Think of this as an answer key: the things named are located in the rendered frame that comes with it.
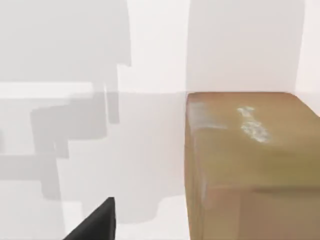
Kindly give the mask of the brown wooden box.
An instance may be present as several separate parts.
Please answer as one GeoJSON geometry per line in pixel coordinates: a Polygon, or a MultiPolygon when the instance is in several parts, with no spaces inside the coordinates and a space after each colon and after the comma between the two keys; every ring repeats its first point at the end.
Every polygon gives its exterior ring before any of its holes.
{"type": "Polygon", "coordinates": [[[186,99],[190,240],[320,240],[320,116],[286,92],[186,99]]]}

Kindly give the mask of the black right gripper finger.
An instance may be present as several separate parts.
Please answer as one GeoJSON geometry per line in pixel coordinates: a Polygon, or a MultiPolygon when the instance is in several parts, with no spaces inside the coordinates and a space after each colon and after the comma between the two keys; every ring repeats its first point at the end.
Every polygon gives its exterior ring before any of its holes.
{"type": "Polygon", "coordinates": [[[62,240],[115,240],[116,203],[108,197],[62,240]]]}

